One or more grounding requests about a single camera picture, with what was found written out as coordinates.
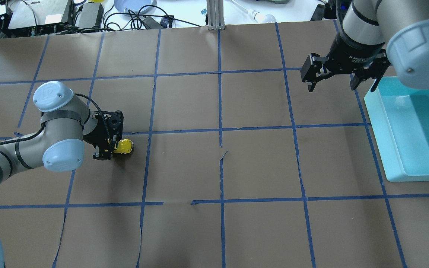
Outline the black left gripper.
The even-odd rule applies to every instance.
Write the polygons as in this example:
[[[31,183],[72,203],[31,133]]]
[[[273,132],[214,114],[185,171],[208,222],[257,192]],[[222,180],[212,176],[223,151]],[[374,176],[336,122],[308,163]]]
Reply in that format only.
[[[115,146],[123,139],[124,114],[121,111],[92,111],[89,120],[85,122],[82,139],[93,145],[94,160],[111,160]]]

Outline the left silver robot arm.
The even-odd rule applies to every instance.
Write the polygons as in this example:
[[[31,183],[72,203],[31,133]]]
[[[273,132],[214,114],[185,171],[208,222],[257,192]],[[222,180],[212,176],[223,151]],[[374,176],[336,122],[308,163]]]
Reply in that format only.
[[[34,93],[40,111],[37,132],[0,142],[0,184],[15,174],[45,167],[52,172],[79,168],[85,144],[94,147],[93,159],[110,160],[131,154],[133,142],[123,139],[124,114],[120,111],[91,111],[91,98],[74,93],[59,81],[43,83]]]

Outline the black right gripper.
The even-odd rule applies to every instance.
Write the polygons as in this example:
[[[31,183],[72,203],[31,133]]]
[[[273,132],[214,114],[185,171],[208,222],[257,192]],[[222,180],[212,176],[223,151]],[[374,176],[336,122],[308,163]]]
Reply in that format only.
[[[329,4],[339,21],[339,32],[326,57],[310,53],[300,70],[303,83],[312,93],[328,73],[354,73],[351,90],[367,79],[373,79],[374,93],[391,65],[383,49],[385,39],[380,30],[374,0],[332,0]]]

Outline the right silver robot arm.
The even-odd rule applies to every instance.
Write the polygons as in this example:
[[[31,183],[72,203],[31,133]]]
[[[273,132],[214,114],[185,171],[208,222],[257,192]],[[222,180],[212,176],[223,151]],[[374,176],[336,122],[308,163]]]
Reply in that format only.
[[[353,75],[351,90],[373,79],[374,92],[389,66],[403,85],[429,90],[429,0],[329,0],[324,17],[337,19],[339,32],[326,56],[306,58],[309,92],[340,74]]]

